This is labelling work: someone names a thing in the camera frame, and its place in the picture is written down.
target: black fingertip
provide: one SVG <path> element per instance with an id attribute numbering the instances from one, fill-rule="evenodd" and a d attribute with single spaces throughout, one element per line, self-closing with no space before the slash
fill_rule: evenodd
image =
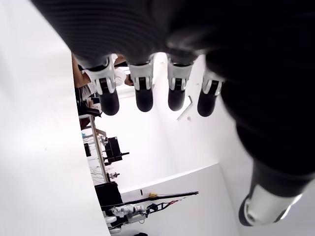
<path id="1" fill-rule="evenodd" d="M 179 111 L 184 104 L 185 91 L 168 90 L 168 106 L 172 111 Z"/>

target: ribbed black surface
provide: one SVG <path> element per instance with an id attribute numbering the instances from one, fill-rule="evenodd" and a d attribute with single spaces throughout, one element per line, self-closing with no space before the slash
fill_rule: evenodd
<path id="1" fill-rule="evenodd" d="M 119 53 L 137 62 L 151 53 L 165 51 L 165 35 L 150 16 L 150 1 L 33 3 L 78 57 L 89 59 Z"/>

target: cable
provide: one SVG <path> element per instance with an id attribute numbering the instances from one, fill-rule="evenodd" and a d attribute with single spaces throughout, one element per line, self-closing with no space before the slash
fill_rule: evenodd
<path id="1" fill-rule="evenodd" d="M 191 196 L 191 195 L 197 195 L 199 192 L 190 192 L 190 193 L 180 193 L 180 194 L 173 194 L 173 195 L 166 195 L 166 196 L 157 196 L 153 198 L 144 198 L 140 200 L 135 200 L 135 201 L 130 201 L 126 203 L 120 203 L 120 204 L 114 204 L 114 205 L 109 205 L 109 206 L 100 206 L 102 209 L 104 207 L 120 207 L 123 205 L 128 205 L 128 204 L 137 204 L 137 203 L 142 203 L 142 202 L 147 202 L 147 201 L 156 201 L 160 199 L 167 199 L 167 198 L 179 198 L 179 197 L 186 197 L 186 196 Z"/>
<path id="2" fill-rule="evenodd" d="M 110 227 L 110 228 L 108 228 L 108 229 L 109 229 L 109 230 L 112 230 L 112 229 L 116 228 L 117 226 L 120 226 L 121 224 L 124 224 L 124 223 L 125 223 L 125 222 L 120 223 L 120 224 L 118 224 L 118 225 L 116 225 L 116 226 Z"/>

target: white robot part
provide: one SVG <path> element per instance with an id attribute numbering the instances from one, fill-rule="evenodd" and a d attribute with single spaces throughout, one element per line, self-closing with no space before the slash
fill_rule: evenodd
<path id="1" fill-rule="evenodd" d="M 145 212 L 145 208 L 141 205 L 141 206 L 136 206 L 133 204 L 129 204 L 129 205 L 124 205 L 124 206 L 115 206 L 113 208 L 110 209 L 113 214 L 115 216 L 118 216 L 120 218 L 123 218 L 125 215 L 129 214 L 129 213 L 143 213 Z"/>
<path id="2" fill-rule="evenodd" d="M 148 63 L 142 65 L 128 64 L 130 78 L 136 90 L 140 90 L 139 78 L 146 78 L 146 89 L 152 88 L 153 81 L 153 57 L 150 57 Z"/>
<path id="3" fill-rule="evenodd" d="M 274 223 L 285 218 L 291 206 L 301 196 L 302 194 L 290 198 L 279 197 L 269 193 L 260 185 L 256 185 L 252 197 L 245 201 L 245 218 L 252 226 Z"/>
<path id="4" fill-rule="evenodd" d="M 175 79 L 182 79 L 181 90 L 184 91 L 186 89 L 187 81 L 189 80 L 192 66 L 193 64 L 185 66 L 177 65 L 171 61 L 171 58 L 168 58 L 167 78 L 169 88 L 171 90 L 175 89 Z"/>
<path id="5" fill-rule="evenodd" d="M 202 81 L 202 91 L 204 92 L 204 94 L 208 94 L 208 92 L 210 91 L 211 85 L 213 84 L 212 83 L 213 81 L 218 81 L 218 87 L 214 94 L 214 96 L 218 96 L 219 93 L 221 92 L 224 79 L 206 67 L 204 75 L 203 75 L 203 81 Z"/>
<path id="6" fill-rule="evenodd" d="M 85 69 L 85 72 L 89 76 L 91 82 L 95 85 L 99 95 L 103 94 L 99 79 L 106 79 L 110 93 L 114 93 L 116 89 L 115 67 L 111 56 L 107 57 L 107 63 L 104 65 L 104 67 L 105 68 L 100 71 L 91 71 L 89 69 Z"/>

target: white panel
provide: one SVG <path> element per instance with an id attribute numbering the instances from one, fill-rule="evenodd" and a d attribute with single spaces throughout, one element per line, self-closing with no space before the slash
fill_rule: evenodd
<path id="1" fill-rule="evenodd" d="M 71 55 L 29 1 L 0 3 L 0 235 L 109 235 L 85 156 Z"/>

